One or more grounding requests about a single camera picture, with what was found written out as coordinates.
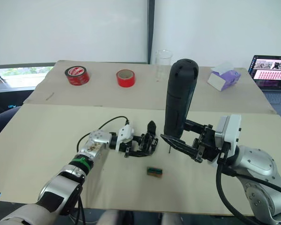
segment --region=glass beaker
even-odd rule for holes
[[[173,53],[169,50],[158,50],[156,51],[156,58],[155,64],[156,68],[156,75],[155,78],[157,81],[163,80],[166,75],[169,73],[170,62],[172,59]]]

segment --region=black cable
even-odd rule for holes
[[[223,165],[219,164],[217,166],[217,170],[216,170],[216,189],[217,192],[222,200],[222,202],[224,203],[224,205],[227,207],[227,209],[236,217],[238,218],[240,221],[244,222],[245,224],[248,225],[260,225],[256,222],[254,222],[253,220],[245,217],[242,213],[240,213],[237,209],[235,209],[230,202],[227,200],[224,192],[223,192],[223,188],[222,188],[222,170],[223,170]]]
[[[254,181],[256,183],[263,184],[263,185],[268,186],[268,187],[270,187],[270,188],[272,188],[272,189],[274,189],[276,191],[281,192],[281,187],[279,187],[277,185],[274,185],[274,184],[272,184],[270,182],[267,182],[267,181],[264,181],[264,180],[261,180],[261,179],[255,178],[255,177],[250,177],[250,176],[247,176],[247,175],[242,175],[242,174],[239,174],[239,173],[237,173],[236,176],[237,177],[242,177],[242,178],[245,178],[245,179],[248,179],[248,180],[252,180],[252,181]]]
[[[113,121],[113,120],[115,120],[115,119],[117,119],[117,118],[125,118],[125,119],[126,119],[126,124],[128,124],[128,122],[129,122],[129,119],[128,119],[126,116],[117,116],[117,117],[112,118],[112,119],[110,119],[109,121],[105,122],[101,127],[99,127],[98,130],[100,130],[100,129],[101,129],[102,127],[104,127],[106,124],[108,124],[109,122],[111,122],[111,121]]]
[[[78,200],[78,209],[77,209],[77,216],[76,216],[76,220],[75,220],[75,225],[78,225],[78,221],[79,221],[79,217],[80,217],[80,207],[81,207],[81,205],[80,205],[80,202]]]
[[[79,196],[79,199],[78,199],[78,204],[80,204],[80,208],[81,208],[81,216],[82,216],[83,225],[86,225],[86,223],[85,223],[85,215],[84,215],[84,208],[83,208],[82,200],[81,200],[80,196]]]
[[[76,151],[79,152],[79,144],[80,142],[83,140],[83,138],[85,138],[86,136],[88,136],[90,133],[87,133],[86,135],[82,136],[82,138],[79,139],[79,141],[77,142],[76,145]]]

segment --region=tissue box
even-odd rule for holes
[[[241,74],[235,70],[229,70],[223,74],[213,71],[207,83],[221,91],[235,84],[239,80],[240,75]]]

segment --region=table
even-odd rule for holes
[[[188,119],[217,125],[226,112],[189,112]],[[135,134],[146,131],[153,120],[157,135],[163,131],[164,111],[91,106],[24,104],[0,133],[1,201],[33,203],[43,185],[76,153],[76,143],[85,133],[117,115],[131,121]],[[117,132],[125,120],[104,127]],[[184,132],[191,144],[195,133]],[[242,113],[239,145],[261,148],[275,159],[281,175],[281,118],[274,114]],[[124,158],[109,151],[88,175],[82,200],[87,208],[230,214],[215,187],[216,169],[198,164],[172,150],[160,138],[150,157]],[[147,176],[147,166],[163,169],[163,177]],[[240,182],[223,176],[223,188],[231,203],[252,214]]]
[[[77,65],[91,74],[90,82],[83,86],[70,85],[64,74],[67,68]],[[118,86],[116,72],[124,68],[136,74],[133,87]],[[220,92],[207,83],[210,67],[200,67],[190,110],[276,114],[248,72],[244,68],[236,70],[242,74],[239,82]],[[168,76],[156,81],[155,72],[156,65],[60,60],[25,103],[164,110]]]

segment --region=red tape roll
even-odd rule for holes
[[[118,84],[123,88],[129,88],[135,83],[135,73],[129,69],[122,69],[117,72]]]
[[[89,74],[87,73],[86,68],[82,66],[68,68],[65,71],[65,75],[70,84],[75,86],[83,85],[89,81]]]

